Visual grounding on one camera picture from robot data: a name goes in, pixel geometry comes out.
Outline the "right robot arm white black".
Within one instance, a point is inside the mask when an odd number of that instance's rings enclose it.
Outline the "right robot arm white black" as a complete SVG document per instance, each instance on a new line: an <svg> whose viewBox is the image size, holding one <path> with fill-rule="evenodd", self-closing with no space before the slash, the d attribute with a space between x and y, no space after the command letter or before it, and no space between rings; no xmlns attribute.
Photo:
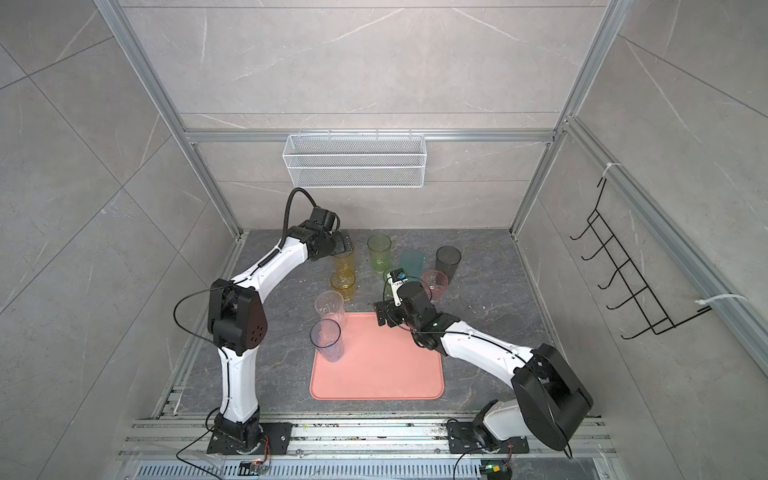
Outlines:
<svg viewBox="0 0 768 480"><path fill-rule="evenodd" d="M417 346L472 364L513 390L513 399L490 401L470 422L446 422L465 452L512 452L517 441L533 436L573 456L571 438L594 400L555 347L505 342L440 312L426 287L402 269L386 274L374 308L380 326L404 330Z"/></svg>

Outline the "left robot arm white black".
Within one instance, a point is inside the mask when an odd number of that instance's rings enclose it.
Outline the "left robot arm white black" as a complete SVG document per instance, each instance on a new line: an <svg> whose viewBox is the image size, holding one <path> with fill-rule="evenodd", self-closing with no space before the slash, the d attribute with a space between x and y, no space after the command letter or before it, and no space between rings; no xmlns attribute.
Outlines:
<svg viewBox="0 0 768 480"><path fill-rule="evenodd" d="M259 447L262 428L255 370L258 348L268 331L263 301L304 262L350 249L338 215L296 187L286 201L279 242L243 273L230 280L219 278L205 290L211 335L207 341L218 350L222 373L222 401L214 419L214 438L227 441L238 453Z"/></svg>

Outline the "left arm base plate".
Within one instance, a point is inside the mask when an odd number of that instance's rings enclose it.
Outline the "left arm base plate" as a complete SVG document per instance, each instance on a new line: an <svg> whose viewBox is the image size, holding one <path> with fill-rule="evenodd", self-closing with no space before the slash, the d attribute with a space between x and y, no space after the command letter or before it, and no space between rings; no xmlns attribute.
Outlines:
<svg viewBox="0 0 768 480"><path fill-rule="evenodd" d="M289 422L265 423L261 430L240 441L215 429L208 443L207 454L221 455L285 455L291 440L293 424Z"/></svg>

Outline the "blue plastic cup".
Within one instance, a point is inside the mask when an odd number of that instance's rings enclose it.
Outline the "blue plastic cup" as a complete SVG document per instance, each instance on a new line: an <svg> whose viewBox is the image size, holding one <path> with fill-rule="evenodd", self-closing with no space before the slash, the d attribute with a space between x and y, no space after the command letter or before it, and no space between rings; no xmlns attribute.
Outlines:
<svg viewBox="0 0 768 480"><path fill-rule="evenodd" d="M319 320L312 326L309 338L316 351L328 362L335 363L343 357L342 328L337 321L329 318Z"/></svg>

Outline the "pink tray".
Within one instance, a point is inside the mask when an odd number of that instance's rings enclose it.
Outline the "pink tray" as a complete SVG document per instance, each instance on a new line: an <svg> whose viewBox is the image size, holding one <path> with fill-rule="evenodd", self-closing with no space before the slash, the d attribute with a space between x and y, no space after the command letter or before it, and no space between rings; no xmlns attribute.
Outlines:
<svg viewBox="0 0 768 480"><path fill-rule="evenodd" d="M442 357L373 312L349 312L340 360L315 355L309 391L317 400L434 400L444 392Z"/></svg>

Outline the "clear plastic cup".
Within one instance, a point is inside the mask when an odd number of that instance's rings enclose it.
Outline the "clear plastic cup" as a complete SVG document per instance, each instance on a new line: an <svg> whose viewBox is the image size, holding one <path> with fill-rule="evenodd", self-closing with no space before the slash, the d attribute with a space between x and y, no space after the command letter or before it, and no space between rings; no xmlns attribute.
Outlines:
<svg viewBox="0 0 768 480"><path fill-rule="evenodd" d="M315 310L321 319L334 320L341 328L346 324L345 300L336 290L324 291L314 302Z"/></svg>

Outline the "tall yellow plastic cup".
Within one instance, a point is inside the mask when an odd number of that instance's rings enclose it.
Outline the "tall yellow plastic cup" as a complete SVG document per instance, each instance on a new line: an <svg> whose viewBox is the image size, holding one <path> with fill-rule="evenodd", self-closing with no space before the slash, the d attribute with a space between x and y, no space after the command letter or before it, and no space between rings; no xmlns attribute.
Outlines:
<svg viewBox="0 0 768 480"><path fill-rule="evenodd" d="M356 270L354 244L347 243L343 252L332 256L332 262L336 272L354 272Z"/></svg>

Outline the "tall green plastic cup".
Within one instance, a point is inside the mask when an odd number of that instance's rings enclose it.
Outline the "tall green plastic cup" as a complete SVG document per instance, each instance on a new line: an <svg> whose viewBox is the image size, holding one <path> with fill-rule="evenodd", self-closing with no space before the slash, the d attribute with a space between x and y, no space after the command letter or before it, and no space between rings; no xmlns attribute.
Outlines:
<svg viewBox="0 0 768 480"><path fill-rule="evenodd" d="M383 273L391 263L391 238L383 233L376 233L367 240L371 267L375 272Z"/></svg>

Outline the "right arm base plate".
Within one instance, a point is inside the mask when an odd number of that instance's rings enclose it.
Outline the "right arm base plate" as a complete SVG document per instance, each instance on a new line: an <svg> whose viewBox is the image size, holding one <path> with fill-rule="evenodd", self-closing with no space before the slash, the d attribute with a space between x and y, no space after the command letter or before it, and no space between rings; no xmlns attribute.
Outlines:
<svg viewBox="0 0 768 480"><path fill-rule="evenodd" d="M445 423L449 450L454 454L490 453L490 454L528 454L529 443L526 437L510 437L499 440L484 426L472 422L460 422L449 419Z"/></svg>

